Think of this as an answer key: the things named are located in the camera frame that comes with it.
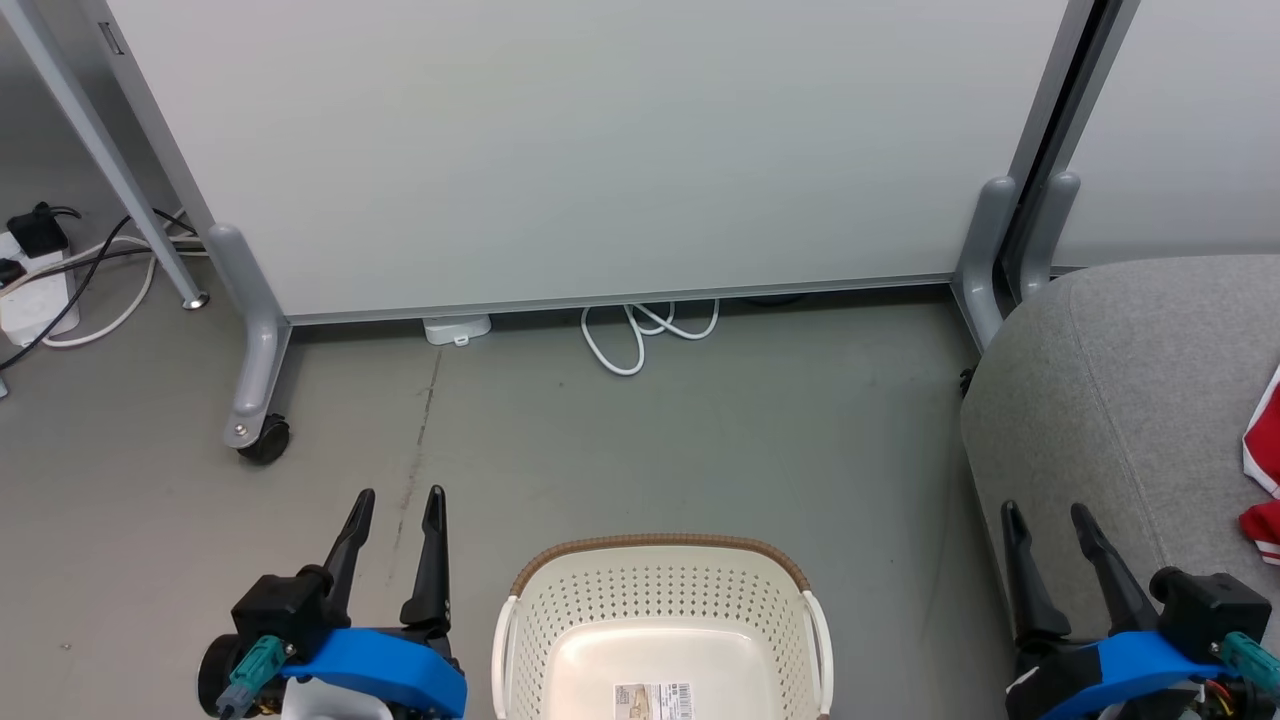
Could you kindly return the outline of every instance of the white basket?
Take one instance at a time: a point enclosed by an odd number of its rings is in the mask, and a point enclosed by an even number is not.
[[[614,720],[618,687],[635,683],[689,684],[691,708],[671,720],[826,720],[832,673],[800,569],[724,536],[553,547],[516,579],[493,638],[498,720]]]

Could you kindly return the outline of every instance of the black wheel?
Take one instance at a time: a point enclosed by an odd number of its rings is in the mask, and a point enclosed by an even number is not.
[[[232,670],[243,657],[244,651],[236,635],[219,635],[209,644],[205,657],[200,661],[200,673],[196,675],[196,697],[205,715],[218,717],[218,697],[227,689]],[[260,714],[257,705],[252,705],[244,716],[256,717]]]
[[[236,452],[255,465],[270,465],[284,455],[287,447],[289,447],[289,424],[284,421],[284,415],[271,413],[262,419],[262,432],[253,445]]]

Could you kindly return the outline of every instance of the whiteboard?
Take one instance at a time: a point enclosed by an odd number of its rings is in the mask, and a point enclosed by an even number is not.
[[[287,315],[950,274],[1065,0],[109,0]]]
[[[1280,5],[1138,6],[1069,164],[1053,264],[1280,252]]]

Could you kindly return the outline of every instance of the metal pole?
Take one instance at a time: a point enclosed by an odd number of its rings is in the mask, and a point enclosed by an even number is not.
[[[182,295],[182,306],[187,310],[204,307],[209,302],[209,293],[196,287],[196,282],[191,279],[191,274],[169,241],[169,236],[165,234],[160,222],[151,213],[151,205],[142,196],[142,190],[124,164],[120,150],[111,141],[102,119],[90,104],[88,96],[84,95],[84,88],[76,79],[70,65],[67,64],[45,18],[36,10],[31,0],[0,0],[0,14],[9,20],[14,35],[18,36],[18,42],[22,44],[32,64],[36,65],[36,70],[49,86],[49,91],[54,94],[54,99],[58,100],[58,105],[67,114],[72,127],[76,128],[76,133],[79,135],[90,155],[93,156],[93,161],[106,176],[106,181],[111,183],[116,197],[133,217],[134,224],[142,231],[142,237],[151,245],[160,266],[169,273],[169,279]]]

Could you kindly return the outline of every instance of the perforated basket wall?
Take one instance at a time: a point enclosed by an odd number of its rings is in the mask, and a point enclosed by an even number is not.
[[[740,625],[772,651],[783,717],[814,720],[814,641],[801,596],[808,582],[785,555],[755,544],[777,553],[791,573],[751,550],[708,546],[589,550],[556,557],[531,574],[526,569],[521,579],[527,583],[520,588],[517,580],[515,588],[520,600],[508,646],[509,720],[541,720],[547,659],[563,633],[636,618]]]

